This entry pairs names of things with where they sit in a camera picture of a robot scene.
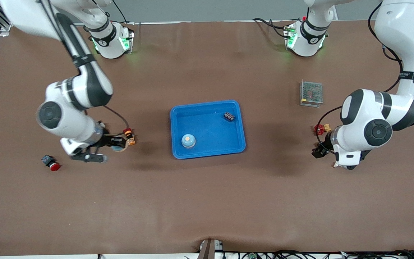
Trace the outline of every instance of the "brown tabletop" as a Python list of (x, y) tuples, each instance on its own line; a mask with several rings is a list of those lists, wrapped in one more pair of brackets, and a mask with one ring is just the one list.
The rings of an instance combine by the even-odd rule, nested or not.
[[(311, 156), (323, 113), (397, 77), (365, 21), (334, 22), (311, 58), (256, 23), (135, 30), (132, 55), (95, 54), (114, 85), (109, 106), (138, 134), (122, 153), (103, 148), (106, 164), (70, 160), (36, 123), (46, 86), (76, 74), (62, 45), (14, 28), (0, 39), (0, 255), (186, 253), (206, 238), (242, 251), (414, 249), (414, 126), (354, 171)], [(301, 80), (324, 85), (321, 108), (299, 105)], [(246, 150), (174, 158), (170, 109), (228, 99), (240, 104)], [(124, 126), (104, 108), (89, 114)]]

